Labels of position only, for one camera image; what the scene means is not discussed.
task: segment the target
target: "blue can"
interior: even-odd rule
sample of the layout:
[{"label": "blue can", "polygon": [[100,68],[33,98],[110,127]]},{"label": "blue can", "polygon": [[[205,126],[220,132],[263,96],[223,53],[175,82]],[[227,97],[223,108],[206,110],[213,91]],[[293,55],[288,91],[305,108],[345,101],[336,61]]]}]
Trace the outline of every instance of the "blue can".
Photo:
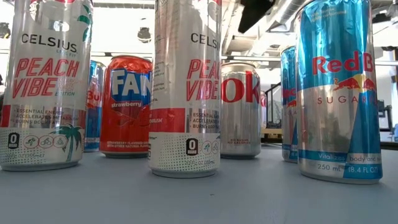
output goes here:
[{"label": "blue can", "polygon": [[295,18],[298,166],[351,184],[382,177],[371,5],[317,0]]},{"label": "blue can", "polygon": [[95,152],[100,148],[104,73],[106,67],[101,62],[91,61],[86,102],[85,152]]},{"label": "blue can", "polygon": [[282,87],[282,157],[286,162],[297,163],[297,112],[295,47],[288,47],[280,55]]}]

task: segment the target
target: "palm tree graphic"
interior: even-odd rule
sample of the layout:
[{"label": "palm tree graphic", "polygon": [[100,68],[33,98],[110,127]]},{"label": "palm tree graphic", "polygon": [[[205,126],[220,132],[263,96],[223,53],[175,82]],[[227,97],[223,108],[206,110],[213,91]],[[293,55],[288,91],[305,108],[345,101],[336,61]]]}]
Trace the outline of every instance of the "palm tree graphic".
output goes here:
[{"label": "palm tree graphic", "polygon": [[[67,124],[68,126],[58,126],[55,128],[55,131],[51,132],[50,134],[63,134],[65,135],[67,141],[69,142],[69,152],[68,152],[68,157],[67,157],[67,162],[70,162],[72,159],[72,154],[73,154],[73,142],[76,141],[76,149],[78,149],[78,146],[80,144],[81,146],[81,134],[80,134],[80,129],[81,127],[74,127],[71,124]],[[67,148],[67,144],[62,148],[62,150],[65,152]]]},{"label": "palm tree graphic", "polygon": [[79,18],[77,19],[77,21],[78,22],[84,22],[85,24],[88,25],[88,27],[85,29],[85,31],[83,33],[83,41],[85,42],[86,40],[91,38],[91,34],[93,32],[93,29],[91,28],[92,25],[93,25],[93,15],[91,14],[90,9],[88,8],[88,6],[83,5],[83,8],[87,12],[88,16],[80,15]]}]

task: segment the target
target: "table surface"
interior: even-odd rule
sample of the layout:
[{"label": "table surface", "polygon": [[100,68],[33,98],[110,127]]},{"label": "table surface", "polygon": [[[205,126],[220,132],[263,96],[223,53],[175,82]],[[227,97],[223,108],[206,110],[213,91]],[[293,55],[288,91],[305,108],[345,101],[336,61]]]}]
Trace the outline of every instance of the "table surface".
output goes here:
[{"label": "table surface", "polygon": [[157,177],[147,159],[88,153],[69,169],[0,171],[0,223],[398,223],[398,151],[382,158],[379,184],[348,185],[300,175],[273,145],[257,159],[223,159],[202,179]]}]

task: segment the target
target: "red fanta can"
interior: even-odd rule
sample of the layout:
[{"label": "red fanta can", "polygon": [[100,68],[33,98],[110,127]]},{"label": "red fanta can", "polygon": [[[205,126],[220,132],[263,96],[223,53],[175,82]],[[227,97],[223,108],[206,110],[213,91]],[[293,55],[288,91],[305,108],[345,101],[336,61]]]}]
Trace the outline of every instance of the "red fanta can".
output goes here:
[{"label": "red fanta can", "polygon": [[146,157],[152,63],[113,57],[106,69],[99,150],[106,157]]}]

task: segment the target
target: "white table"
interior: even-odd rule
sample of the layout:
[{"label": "white table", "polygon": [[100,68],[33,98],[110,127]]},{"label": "white table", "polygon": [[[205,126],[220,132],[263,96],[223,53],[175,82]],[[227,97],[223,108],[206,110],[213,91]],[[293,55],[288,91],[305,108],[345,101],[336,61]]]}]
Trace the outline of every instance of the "white table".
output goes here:
[{"label": "white table", "polygon": [[380,184],[347,185],[304,177],[280,147],[262,149],[202,179],[157,177],[147,159],[100,153],[69,169],[0,171],[0,223],[398,223],[398,151],[382,152]]}]

